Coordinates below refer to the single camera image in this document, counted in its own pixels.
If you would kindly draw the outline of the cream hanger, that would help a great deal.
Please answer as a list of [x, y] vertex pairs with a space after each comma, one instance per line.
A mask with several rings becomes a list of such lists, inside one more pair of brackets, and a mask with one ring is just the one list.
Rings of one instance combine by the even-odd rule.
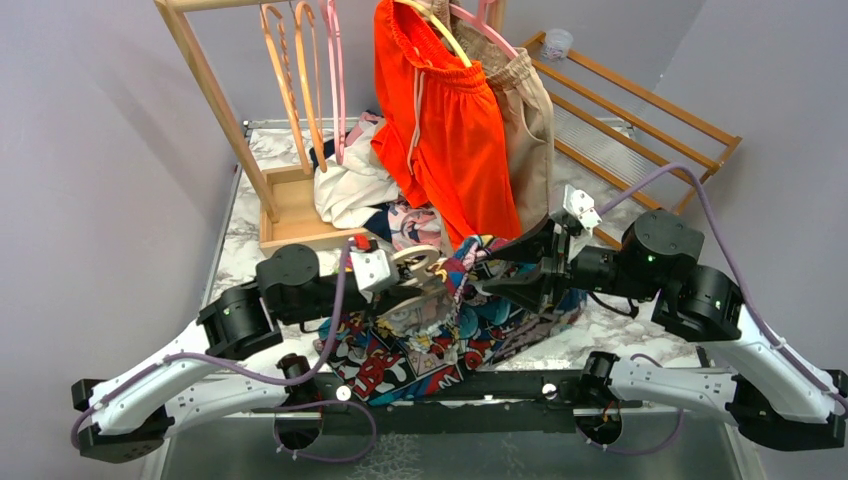
[[398, 253], [379, 252], [388, 261], [390, 270], [399, 280], [393, 285], [400, 288], [409, 297], [398, 300], [392, 308], [383, 312], [378, 319], [389, 321], [407, 321], [415, 311], [422, 309], [431, 300], [436, 300], [447, 292], [444, 281], [435, 273], [441, 260], [440, 250], [429, 245], [420, 245], [404, 249]]

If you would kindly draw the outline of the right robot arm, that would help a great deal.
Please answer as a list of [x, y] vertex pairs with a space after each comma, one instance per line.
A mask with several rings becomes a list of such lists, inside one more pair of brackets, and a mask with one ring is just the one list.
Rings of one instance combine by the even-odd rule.
[[493, 250], [521, 272], [484, 282], [486, 293], [540, 313], [569, 290], [653, 301], [651, 320], [666, 332], [725, 360], [723, 372], [665, 369], [593, 352], [577, 380], [592, 407], [650, 401], [709, 415], [746, 439], [787, 452], [841, 448], [847, 436], [847, 376], [821, 370], [773, 343], [737, 282], [699, 257], [703, 234], [654, 210], [625, 231], [619, 249], [586, 246], [576, 254], [575, 219], [545, 220]]

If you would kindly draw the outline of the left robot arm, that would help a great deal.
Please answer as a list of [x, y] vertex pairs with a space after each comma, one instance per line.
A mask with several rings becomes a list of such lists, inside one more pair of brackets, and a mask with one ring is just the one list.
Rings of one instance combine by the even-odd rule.
[[289, 354], [280, 375], [250, 370], [244, 361], [283, 340], [286, 325], [346, 314], [372, 316], [409, 306], [431, 282], [439, 259], [432, 246], [389, 253], [353, 239], [338, 272], [323, 275], [317, 253], [303, 244], [279, 248], [255, 277], [225, 290], [172, 341], [109, 380], [82, 379], [71, 388], [79, 413], [72, 446], [86, 458], [125, 463], [141, 458], [188, 428], [251, 410], [318, 414], [319, 364]]

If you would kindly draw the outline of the comic print shorts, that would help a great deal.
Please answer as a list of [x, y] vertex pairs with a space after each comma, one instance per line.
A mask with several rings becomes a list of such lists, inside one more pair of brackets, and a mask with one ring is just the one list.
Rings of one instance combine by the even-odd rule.
[[427, 268], [434, 292], [375, 319], [344, 313], [336, 331], [325, 321], [316, 351], [333, 338], [327, 365], [357, 399], [379, 406], [458, 385], [570, 328], [588, 301], [581, 290], [567, 291], [541, 315], [481, 290], [486, 280], [530, 270], [525, 263], [489, 259], [506, 243], [491, 235], [466, 238], [452, 256]]

